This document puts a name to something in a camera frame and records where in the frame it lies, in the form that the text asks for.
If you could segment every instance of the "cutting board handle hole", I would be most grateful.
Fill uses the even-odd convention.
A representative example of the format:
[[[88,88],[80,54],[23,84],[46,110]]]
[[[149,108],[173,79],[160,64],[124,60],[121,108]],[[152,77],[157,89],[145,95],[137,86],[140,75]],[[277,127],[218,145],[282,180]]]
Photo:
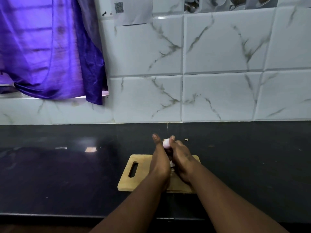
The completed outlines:
[[[136,170],[137,170],[137,166],[138,166],[137,161],[134,161],[133,165],[131,167],[130,173],[128,174],[128,177],[134,177],[135,176],[135,173],[136,173]]]

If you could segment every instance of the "forearm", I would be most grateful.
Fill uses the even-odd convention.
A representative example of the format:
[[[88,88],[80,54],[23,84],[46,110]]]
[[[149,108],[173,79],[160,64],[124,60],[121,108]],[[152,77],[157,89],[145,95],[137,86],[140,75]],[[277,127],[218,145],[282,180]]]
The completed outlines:
[[[163,181],[149,174],[91,233],[145,232],[158,207]]]
[[[218,233],[287,232],[200,163],[194,164],[189,177]]]

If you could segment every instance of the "person's left hand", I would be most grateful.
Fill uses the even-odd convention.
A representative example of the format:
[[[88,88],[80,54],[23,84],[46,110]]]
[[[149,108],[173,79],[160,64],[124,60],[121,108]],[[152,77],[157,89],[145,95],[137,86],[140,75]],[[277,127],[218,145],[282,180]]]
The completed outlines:
[[[154,175],[163,184],[163,190],[166,190],[169,185],[171,175],[171,166],[169,157],[167,156],[161,138],[157,134],[152,135],[155,143],[155,151],[152,155],[149,174]]]

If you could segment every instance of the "person's right hand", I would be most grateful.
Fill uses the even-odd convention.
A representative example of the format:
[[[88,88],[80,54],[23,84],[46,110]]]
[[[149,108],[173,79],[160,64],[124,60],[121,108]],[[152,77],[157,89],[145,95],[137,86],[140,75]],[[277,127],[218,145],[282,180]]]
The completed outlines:
[[[191,155],[187,146],[181,141],[175,141],[175,136],[169,138],[169,145],[173,149],[173,162],[178,167],[178,173],[185,182],[190,182],[189,175],[196,164],[196,159]]]

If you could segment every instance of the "qr code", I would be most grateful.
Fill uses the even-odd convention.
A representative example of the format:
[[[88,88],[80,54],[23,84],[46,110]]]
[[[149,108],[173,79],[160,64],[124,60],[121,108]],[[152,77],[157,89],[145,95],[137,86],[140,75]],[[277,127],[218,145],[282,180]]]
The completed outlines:
[[[116,2],[115,3],[115,9],[116,9],[116,14],[118,13],[123,13],[123,2]]]

